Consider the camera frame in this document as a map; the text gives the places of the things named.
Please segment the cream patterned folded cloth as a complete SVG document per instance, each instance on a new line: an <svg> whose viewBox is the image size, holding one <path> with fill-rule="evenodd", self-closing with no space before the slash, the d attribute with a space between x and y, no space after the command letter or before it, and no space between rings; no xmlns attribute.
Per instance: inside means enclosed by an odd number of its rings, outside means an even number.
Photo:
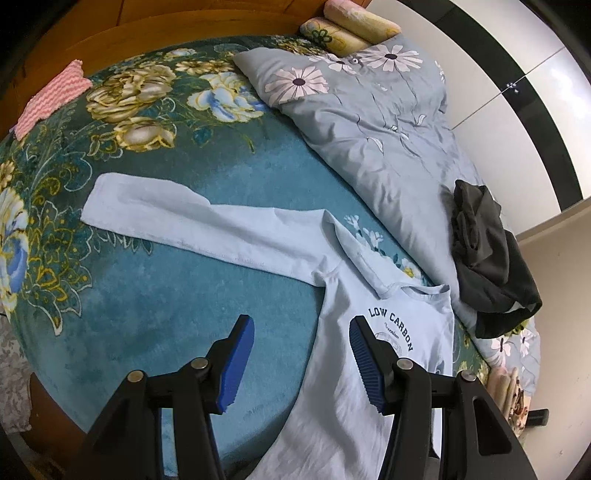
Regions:
<svg viewBox="0 0 591 480"><path fill-rule="evenodd" d="M508 424L517 438L525 431L530 404L531 398L523 390L520 380L517 380L507 418Z"/></svg>

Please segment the beige fleece folded blanket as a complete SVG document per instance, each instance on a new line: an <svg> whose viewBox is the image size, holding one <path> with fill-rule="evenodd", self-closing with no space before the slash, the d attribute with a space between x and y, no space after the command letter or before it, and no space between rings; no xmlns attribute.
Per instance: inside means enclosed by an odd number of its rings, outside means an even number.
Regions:
<svg viewBox="0 0 591 480"><path fill-rule="evenodd" d="M489 373L486 389L503 417L509 420L522 396L518 368L508 370L505 367L494 367Z"/></svg>

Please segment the teal floral bed blanket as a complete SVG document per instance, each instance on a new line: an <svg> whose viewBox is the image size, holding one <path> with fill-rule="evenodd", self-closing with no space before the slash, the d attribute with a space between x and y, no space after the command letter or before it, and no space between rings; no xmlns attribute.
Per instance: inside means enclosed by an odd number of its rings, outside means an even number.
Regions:
<svg viewBox="0 0 591 480"><path fill-rule="evenodd" d="M145 53L1 144L1 303L21 351L81 428L123 374L165 373L249 313L256 340L238 402L214 420L223 466L242 478L276 440L315 339L322 290L81 222L107 172L172 180L215 202L325 208L407 273L419 268L365 203L235 71L256 47L315 55L290 36L228 37Z"/></svg>

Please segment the dark grey garment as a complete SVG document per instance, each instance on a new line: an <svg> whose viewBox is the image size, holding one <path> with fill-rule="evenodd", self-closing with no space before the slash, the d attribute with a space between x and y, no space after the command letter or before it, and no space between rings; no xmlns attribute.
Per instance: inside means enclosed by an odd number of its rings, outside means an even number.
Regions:
<svg viewBox="0 0 591 480"><path fill-rule="evenodd" d="M484 185L457 180L452 255L461 300L476 311L475 335L492 339L527 324L543 302L502 207Z"/></svg>

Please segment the grey floral quilt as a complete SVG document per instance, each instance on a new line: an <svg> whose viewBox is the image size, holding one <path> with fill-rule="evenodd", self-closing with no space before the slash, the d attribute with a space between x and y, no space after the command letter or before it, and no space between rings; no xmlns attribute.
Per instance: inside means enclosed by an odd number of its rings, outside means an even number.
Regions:
<svg viewBox="0 0 591 480"><path fill-rule="evenodd" d="M476 311L460 298L452 255L455 184L486 185L448 125L440 66L401 38L345 58L259 47L233 61L427 276L450 287L454 311L483 357L517 367L522 388L533 394L541 367L534 316L509 334L482 339Z"/></svg>

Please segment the pink knitted cloth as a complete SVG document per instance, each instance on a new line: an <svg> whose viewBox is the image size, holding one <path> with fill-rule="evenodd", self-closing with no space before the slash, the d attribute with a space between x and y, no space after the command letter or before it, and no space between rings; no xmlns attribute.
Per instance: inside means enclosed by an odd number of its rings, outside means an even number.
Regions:
<svg viewBox="0 0 591 480"><path fill-rule="evenodd" d="M21 141L37 122L47 119L91 87L92 82L84 76L83 62L72 60L27 102L13 129L16 139Z"/></svg>

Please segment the white black sliding wardrobe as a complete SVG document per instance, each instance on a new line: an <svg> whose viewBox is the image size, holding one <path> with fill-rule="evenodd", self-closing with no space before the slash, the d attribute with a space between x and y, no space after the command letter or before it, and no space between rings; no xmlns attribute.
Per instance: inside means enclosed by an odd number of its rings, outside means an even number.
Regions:
<svg viewBox="0 0 591 480"><path fill-rule="evenodd" d="M442 66L461 147L525 232L590 195L590 72L524 1L373 1Z"/></svg>

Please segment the yellow floral pillow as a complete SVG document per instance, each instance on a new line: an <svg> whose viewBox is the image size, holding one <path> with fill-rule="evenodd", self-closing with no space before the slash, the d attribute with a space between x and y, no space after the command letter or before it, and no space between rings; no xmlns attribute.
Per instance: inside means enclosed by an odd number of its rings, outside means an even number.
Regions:
<svg viewBox="0 0 591 480"><path fill-rule="evenodd" d="M322 16L301 24L308 41L338 57L345 57L380 44L402 32L393 21L368 11L354 1L329 0Z"/></svg>

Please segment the orange wooden bed frame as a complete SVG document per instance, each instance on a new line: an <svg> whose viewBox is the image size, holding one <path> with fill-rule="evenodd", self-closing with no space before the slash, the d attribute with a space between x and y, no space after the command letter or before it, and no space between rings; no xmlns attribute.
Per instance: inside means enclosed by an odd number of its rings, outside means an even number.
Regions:
<svg viewBox="0 0 591 480"><path fill-rule="evenodd" d="M1 133L70 61L91 75L127 57L194 40L294 34L322 1L79 1L1 80Z"/></svg>

